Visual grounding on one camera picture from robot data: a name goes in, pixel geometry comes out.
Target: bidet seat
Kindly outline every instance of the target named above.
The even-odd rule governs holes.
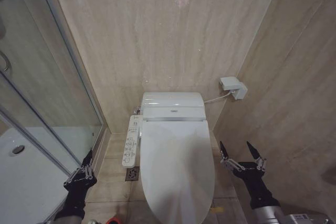
[[[143,121],[140,171],[146,200],[163,224],[200,224],[215,170],[207,121]]]

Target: white toilet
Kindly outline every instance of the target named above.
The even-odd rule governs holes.
[[[199,93],[146,92],[140,173],[146,200],[163,224],[200,224],[210,209],[215,170]]]

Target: white cable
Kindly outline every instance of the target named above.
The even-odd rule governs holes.
[[[235,91],[234,90],[230,90],[226,95],[222,96],[222,97],[217,97],[215,99],[211,99],[211,100],[207,100],[205,101],[204,103],[209,103],[209,102],[213,102],[213,101],[216,101],[220,98],[224,98],[224,97],[228,97],[229,95],[231,95],[232,93],[234,93]]]

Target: floor tile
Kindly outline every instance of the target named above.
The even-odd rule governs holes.
[[[98,182],[92,187],[87,202],[128,201],[131,182],[125,182],[125,176],[121,159],[104,159]]]
[[[106,150],[105,158],[122,159],[127,133],[112,134]]]
[[[210,133],[210,142],[211,142],[212,153],[213,153],[214,156],[220,156],[219,144],[217,143],[215,135],[212,131],[210,131],[209,133]]]
[[[89,220],[106,223],[113,216],[117,216],[122,223],[126,223],[128,202],[94,202],[86,203],[85,217],[82,221],[87,224]]]
[[[209,211],[202,224],[218,224],[216,214]]]
[[[215,207],[223,207],[223,212],[217,213],[219,224],[247,224],[245,215],[237,198],[214,199]]]
[[[136,201],[136,200],[146,201],[141,183],[141,174],[139,175],[139,180],[132,181],[131,184],[130,201]]]
[[[221,164],[221,157],[214,156],[215,163],[215,192],[214,198],[237,197],[235,187],[231,181],[230,171]]]
[[[146,201],[129,202],[127,224],[160,224]]]
[[[140,166],[140,150],[139,150],[139,148],[137,149],[137,151],[136,151],[137,153],[137,155],[135,156],[135,166]]]

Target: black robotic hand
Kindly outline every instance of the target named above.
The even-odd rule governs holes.
[[[82,166],[77,168],[64,182],[63,186],[69,193],[63,209],[56,214],[55,220],[67,216],[78,216],[83,219],[86,194],[96,182],[97,179],[92,169],[92,150],[90,150],[83,159]]]
[[[265,206],[280,206],[280,203],[273,198],[272,193],[267,189],[262,177],[265,174],[266,159],[262,158],[249,142],[247,146],[255,159],[255,162],[236,162],[229,158],[226,149],[221,142],[220,154],[223,163],[233,174],[241,178],[251,196],[251,208],[259,208]]]

